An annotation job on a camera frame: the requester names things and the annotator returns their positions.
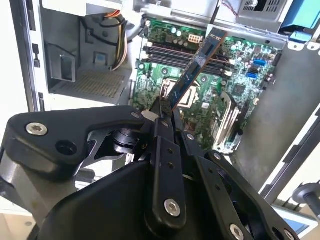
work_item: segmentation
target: blue component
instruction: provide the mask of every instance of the blue component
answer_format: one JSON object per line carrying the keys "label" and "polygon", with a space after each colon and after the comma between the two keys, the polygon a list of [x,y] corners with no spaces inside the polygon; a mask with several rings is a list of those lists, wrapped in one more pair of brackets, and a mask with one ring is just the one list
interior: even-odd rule
{"label": "blue component", "polygon": [[294,0],[281,28],[295,25],[307,29],[313,29],[319,20],[319,0]]}
{"label": "blue component", "polygon": [[297,42],[297,43],[307,43],[311,40],[312,35],[304,32],[295,31],[292,33],[292,35],[289,37],[291,41]]}
{"label": "blue component", "polygon": [[267,62],[263,59],[255,59],[253,61],[253,64],[264,67],[267,64]]}
{"label": "blue component", "polygon": [[252,78],[252,79],[258,78],[258,74],[256,74],[256,73],[247,73],[246,76],[248,78]]}

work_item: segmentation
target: black plastic bracket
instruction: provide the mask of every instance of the black plastic bracket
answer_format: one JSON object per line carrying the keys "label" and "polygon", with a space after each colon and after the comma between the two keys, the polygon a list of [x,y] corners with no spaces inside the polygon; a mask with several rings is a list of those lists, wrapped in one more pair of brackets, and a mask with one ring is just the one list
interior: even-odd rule
{"label": "black plastic bracket", "polygon": [[[152,146],[147,151],[150,169],[145,221],[153,233],[164,237],[181,230],[187,222],[185,189],[180,148],[174,143],[171,122],[158,118],[153,135]],[[177,204],[177,215],[168,212],[165,207],[167,200]]]}
{"label": "black plastic bracket", "polygon": [[[2,147],[14,162],[46,179],[63,181],[76,175],[86,158],[90,132],[140,129],[144,122],[131,106],[23,113],[8,121]],[[46,126],[47,133],[28,133],[30,123]]]}

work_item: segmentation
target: ram slot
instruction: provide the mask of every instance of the ram slot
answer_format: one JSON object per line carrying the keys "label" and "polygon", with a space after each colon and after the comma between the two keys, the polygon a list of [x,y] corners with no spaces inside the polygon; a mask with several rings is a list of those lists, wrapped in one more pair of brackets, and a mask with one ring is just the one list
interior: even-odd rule
{"label": "ram slot", "polygon": [[[148,59],[142,60],[142,62],[147,63],[155,63],[155,64],[163,64],[168,65],[175,68],[185,69],[189,63],[181,62],[181,61],[172,61],[165,57],[160,56],[150,56]],[[214,69],[214,68],[205,68],[203,73],[209,74],[209,75],[215,75],[215,76],[222,76],[223,72],[220,71],[220,69]]]}
{"label": "ram slot", "polygon": [[[159,50],[159,49],[153,49],[152,47],[149,49],[145,49],[146,53],[149,55],[157,55],[157,56],[163,56],[163,57],[167,57],[170,59],[184,59],[188,62],[190,62],[192,60],[192,56],[191,55],[185,55],[184,53],[176,53],[176,52],[170,52],[170,51],[163,51],[163,50]],[[229,69],[229,64],[226,63],[221,63],[220,61],[213,61],[211,60],[207,66],[214,66],[214,67],[219,67],[221,69],[224,69],[226,67],[228,67]]]}
{"label": "ram slot", "polygon": [[[157,45],[153,45],[152,47],[147,47],[147,48],[151,48],[151,49],[154,49],[154,50],[159,50],[159,51],[162,51],[164,53],[176,53],[178,56],[180,55],[185,55],[185,56],[189,56],[191,57],[191,59],[194,57],[194,53],[189,53],[189,52],[185,52],[185,51],[178,51],[178,50],[175,50],[175,49],[171,49],[171,48],[168,48],[168,47],[165,47],[165,46],[157,46]],[[227,56],[223,56],[221,54],[217,54],[217,55],[214,55],[212,57],[212,59],[210,60],[210,62],[218,62],[218,63],[222,63],[222,64],[226,64],[228,66],[230,66],[231,64],[229,63],[229,58]]]}
{"label": "ram slot", "polygon": [[[176,60],[181,63],[189,64],[191,59],[188,59],[187,57],[177,57],[177,56],[171,56],[170,54],[157,54],[155,52],[150,52],[150,55],[152,57],[162,58],[163,60]],[[226,67],[221,63],[210,63],[205,66],[208,69],[216,69],[216,70],[226,70]]]}

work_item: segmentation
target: chip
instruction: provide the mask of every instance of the chip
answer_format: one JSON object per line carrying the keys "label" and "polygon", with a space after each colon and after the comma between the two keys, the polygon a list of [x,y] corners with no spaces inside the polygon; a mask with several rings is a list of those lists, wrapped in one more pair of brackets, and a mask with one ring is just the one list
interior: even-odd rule
{"label": "chip", "polygon": [[246,90],[245,85],[236,84],[233,88],[232,95],[233,96],[241,96]]}
{"label": "chip", "polygon": [[170,35],[167,35],[166,38],[165,38],[165,41],[169,44],[172,44],[172,42],[174,41],[174,37],[173,36],[170,36]]}

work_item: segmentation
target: expansion slot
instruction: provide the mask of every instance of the expansion slot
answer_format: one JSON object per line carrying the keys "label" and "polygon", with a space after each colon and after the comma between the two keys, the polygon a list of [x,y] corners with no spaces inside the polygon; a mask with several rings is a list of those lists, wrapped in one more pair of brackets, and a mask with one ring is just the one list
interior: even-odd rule
{"label": "expansion slot", "polygon": [[236,119],[240,113],[239,109],[237,108],[237,103],[230,94],[222,92],[220,98],[226,105],[226,111],[223,116],[219,131],[214,139],[214,148],[219,148],[219,146],[223,146],[225,142],[229,139],[232,133],[232,129],[234,128]]}

